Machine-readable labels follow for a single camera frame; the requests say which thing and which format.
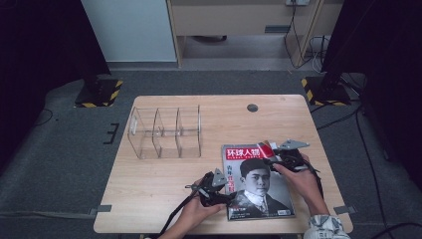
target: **gray carpet floor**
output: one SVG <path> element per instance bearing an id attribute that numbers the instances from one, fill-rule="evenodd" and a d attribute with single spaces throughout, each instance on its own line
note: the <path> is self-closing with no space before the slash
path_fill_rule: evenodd
<path id="1" fill-rule="evenodd" d="M 139 235 L 97 234 L 93 230 L 94 218 L 46 218 L 16 213 L 5 216 L 5 213 L 40 211 L 85 215 L 97 208 L 123 137 L 124 124 L 137 96 L 304 96 L 301 79 L 317 73 L 133 71 L 112 72 L 112 75 L 123 80 L 112 107 L 74 108 L 83 81 L 49 92 L 46 109 L 0 177 L 0 238 L 139 238 Z M 352 92 L 350 97 L 357 99 Z M 310 106 L 310 111 L 314 111 L 314 121 L 320 127 L 352 114 L 358 107 L 359 102 L 354 102 L 345 107 Z M 112 123 L 119 123 L 119 128 L 114 142 L 105 144 L 110 140 L 107 132 L 114 130 Z M 318 133 L 345 204 L 357 210 L 350 215 L 354 226 L 351 238 L 371 238 L 385 229 L 384 221 L 388 226 L 422 223 L 422 192 L 409 180 L 400 162 L 384 159 L 382 146 L 362 112 L 357 113 L 357 121 L 352 115 Z M 422 228 L 406 226 L 379 238 L 418 238 L 420 235 Z"/>

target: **wooden table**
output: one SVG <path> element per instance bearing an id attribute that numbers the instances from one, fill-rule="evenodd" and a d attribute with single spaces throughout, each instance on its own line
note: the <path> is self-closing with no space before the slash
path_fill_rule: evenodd
<path id="1" fill-rule="evenodd" d="M 255 104 L 251 113 L 247 105 Z M 94 229 L 98 233 L 158 233 L 168 216 L 190 193 L 189 185 L 206 172 L 222 169 L 222 144 L 256 143 L 268 139 L 308 142 L 301 152 L 320 171 L 324 197 L 331 214 L 344 202 L 335 182 L 306 100 L 299 95 L 149 96 L 138 97 L 138 108 L 197 107 L 201 112 L 202 155 L 195 158 L 139 159 L 128 138 L 126 125 Z M 291 188 L 295 218 L 228 222 L 226 211 L 204 221 L 192 234 L 304 233 L 309 212 Z M 348 214 L 340 214 L 346 232 L 352 230 Z"/>

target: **black stand base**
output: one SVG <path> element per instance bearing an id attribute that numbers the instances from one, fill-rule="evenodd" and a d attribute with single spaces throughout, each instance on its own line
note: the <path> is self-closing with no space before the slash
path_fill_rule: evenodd
<path id="1" fill-rule="evenodd" d="M 306 77 L 302 85 L 311 105 L 350 105 L 350 97 L 342 85 L 336 85 L 332 90 L 321 89 L 323 77 Z"/>
<path id="2" fill-rule="evenodd" d="M 117 97 L 121 84 L 121 80 L 98 80 L 97 88 L 95 90 L 92 90 L 92 88 L 89 90 L 87 83 L 85 83 L 75 100 L 75 107 L 110 107 Z"/>

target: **sleeve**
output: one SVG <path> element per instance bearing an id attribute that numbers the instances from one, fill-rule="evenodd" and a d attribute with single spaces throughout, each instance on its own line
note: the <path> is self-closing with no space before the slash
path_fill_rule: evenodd
<path id="1" fill-rule="evenodd" d="M 338 217 L 329 215 L 316 215 L 310 219 L 310 229 L 305 233 L 304 239 L 349 239 L 343 231 L 343 226 Z"/>

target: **human hand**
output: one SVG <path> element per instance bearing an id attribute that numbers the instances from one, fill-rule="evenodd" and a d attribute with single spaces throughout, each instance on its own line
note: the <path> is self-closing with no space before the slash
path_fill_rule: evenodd
<path id="1" fill-rule="evenodd" d="M 195 181 L 195 184 L 198 185 L 199 182 L 200 180 L 197 180 Z M 194 229 L 206 218 L 216 214 L 225 207 L 226 204 L 216 204 L 204 207 L 200 201 L 199 194 L 196 193 L 195 196 L 183 207 L 182 212 L 174 225 L 159 238 L 183 238 L 187 232 Z"/>
<path id="2" fill-rule="evenodd" d="M 307 155 L 303 153 L 301 153 L 301 155 L 304 160 L 310 161 L 310 158 Z M 323 214 L 329 215 L 326 204 L 320 195 L 317 186 L 317 179 L 308 169 L 299 172 L 292 172 L 279 164 L 273 164 L 273 167 L 281 173 L 296 189 L 298 194 L 304 198 L 310 210 L 311 216 Z"/>

